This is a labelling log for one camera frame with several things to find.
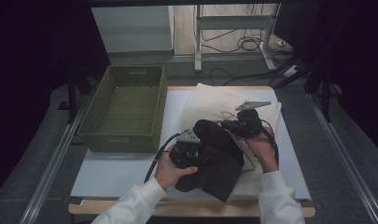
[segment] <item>white wall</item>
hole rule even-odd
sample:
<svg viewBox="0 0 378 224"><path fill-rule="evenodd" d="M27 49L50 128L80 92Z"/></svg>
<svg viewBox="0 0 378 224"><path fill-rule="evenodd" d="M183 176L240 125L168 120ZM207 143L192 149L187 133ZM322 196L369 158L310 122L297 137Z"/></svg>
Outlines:
<svg viewBox="0 0 378 224"><path fill-rule="evenodd" d="M171 50L172 7L94 7L92 14L110 52Z"/></svg>

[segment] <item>desk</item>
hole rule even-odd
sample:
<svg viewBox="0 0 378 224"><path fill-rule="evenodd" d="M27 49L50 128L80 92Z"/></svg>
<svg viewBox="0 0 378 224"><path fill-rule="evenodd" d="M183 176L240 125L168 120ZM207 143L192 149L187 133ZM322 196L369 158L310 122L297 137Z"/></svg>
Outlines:
<svg viewBox="0 0 378 224"><path fill-rule="evenodd" d="M179 121L194 87L169 87L161 132L161 145L178 132ZM269 87L229 87L229 89L258 96L273 103L277 102L274 91ZM276 128L276 142L279 145L280 167L287 183L296 190L298 201L311 200L300 165L288 136L286 124L280 115ZM133 184L142 184L155 153L117 154L87 152L71 196L85 199L84 204L70 204L72 214L99 214L115 202ZM155 216L196 217L252 217L259 215L256 198L232 195L227 203L221 203L212 196L197 189L182 193L175 188L168 189L168 196L156 207ZM187 209L192 206L198 212ZM309 210L308 216L315 213Z"/></svg>

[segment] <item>white sleeve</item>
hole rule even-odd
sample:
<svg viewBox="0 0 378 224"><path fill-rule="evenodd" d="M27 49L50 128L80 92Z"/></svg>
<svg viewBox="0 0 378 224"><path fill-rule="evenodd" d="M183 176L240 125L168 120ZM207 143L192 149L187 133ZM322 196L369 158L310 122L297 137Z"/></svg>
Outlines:
<svg viewBox="0 0 378 224"><path fill-rule="evenodd" d="M295 201L295 191L289 187L281 171L260 175L260 223L305 223L302 210Z"/></svg>
<svg viewBox="0 0 378 224"><path fill-rule="evenodd" d="M146 184L133 186L117 203L100 214L94 224L146 223L154 212L156 203L166 196L166 191L152 176Z"/></svg>

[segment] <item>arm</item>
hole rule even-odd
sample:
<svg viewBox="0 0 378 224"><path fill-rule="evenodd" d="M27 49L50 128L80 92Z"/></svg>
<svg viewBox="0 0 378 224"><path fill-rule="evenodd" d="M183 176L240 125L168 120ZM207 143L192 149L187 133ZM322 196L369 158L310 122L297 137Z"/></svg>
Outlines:
<svg viewBox="0 0 378 224"><path fill-rule="evenodd" d="M259 192L260 223L305 223L302 210L295 201L295 191L287 185L279 170L273 148L265 134L256 138L237 138L246 142L263 169Z"/></svg>
<svg viewBox="0 0 378 224"><path fill-rule="evenodd" d="M171 187L181 176L197 172L197 167L176 168L169 159L169 147L159 160L156 173L141 186L133 186L117 203L99 215L92 223L96 224L138 224L146 223L154 212L156 203L166 196L166 189Z"/></svg>

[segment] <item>green plastic crate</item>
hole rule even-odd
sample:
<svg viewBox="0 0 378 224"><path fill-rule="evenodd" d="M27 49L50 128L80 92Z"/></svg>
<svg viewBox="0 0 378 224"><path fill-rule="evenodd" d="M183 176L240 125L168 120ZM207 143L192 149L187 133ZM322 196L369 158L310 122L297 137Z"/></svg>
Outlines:
<svg viewBox="0 0 378 224"><path fill-rule="evenodd" d="M167 89L163 66L108 66L77 135L95 152L157 151Z"/></svg>

